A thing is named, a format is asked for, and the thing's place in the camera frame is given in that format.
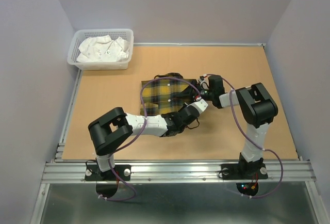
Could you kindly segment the yellow plaid long sleeve shirt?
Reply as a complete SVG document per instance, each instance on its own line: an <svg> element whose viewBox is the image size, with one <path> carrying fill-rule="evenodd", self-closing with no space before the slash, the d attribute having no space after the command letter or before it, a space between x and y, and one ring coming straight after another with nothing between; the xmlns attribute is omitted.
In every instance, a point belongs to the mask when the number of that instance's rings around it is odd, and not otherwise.
<svg viewBox="0 0 330 224"><path fill-rule="evenodd" d="M156 116L179 111L191 104L201 91L195 79L185 79L179 73L156 75L154 80L141 82L143 102L140 114Z"/></svg>

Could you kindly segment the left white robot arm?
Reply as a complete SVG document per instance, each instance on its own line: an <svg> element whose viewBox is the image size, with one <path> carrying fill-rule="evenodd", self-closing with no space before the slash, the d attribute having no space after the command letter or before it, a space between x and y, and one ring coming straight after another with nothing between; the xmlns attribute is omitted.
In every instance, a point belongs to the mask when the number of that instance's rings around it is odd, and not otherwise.
<svg viewBox="0 0 330 224"><path fill-rule="evenodd" d="M91 172L97 180L115 180L113 154L130 136L172 137L182 133L197 120L208 104L204 100L182 107L179 111L156 116L137 116L116 107L88 125L96 151L97 170Z"/></svg>

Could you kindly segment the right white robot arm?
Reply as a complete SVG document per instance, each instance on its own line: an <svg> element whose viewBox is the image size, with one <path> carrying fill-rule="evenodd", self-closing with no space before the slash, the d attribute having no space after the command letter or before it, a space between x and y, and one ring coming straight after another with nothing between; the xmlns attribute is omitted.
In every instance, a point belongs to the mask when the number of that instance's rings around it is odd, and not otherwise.
<svg viewBox="0 0 330 224"><path fill-rule="evenodd" d="M226 93L225 81L215 74L204 74L197 80L203 99L211 101L216 108L231 108L234 121L245 137L238 163L221 164L219 177L224 180L267 179L267 170L263 163L263 146L269 126L278 114L278 107L262 83L232 89ZM240 127L234 114L235 106L241 109L246 122L246 131Z"/></svg>

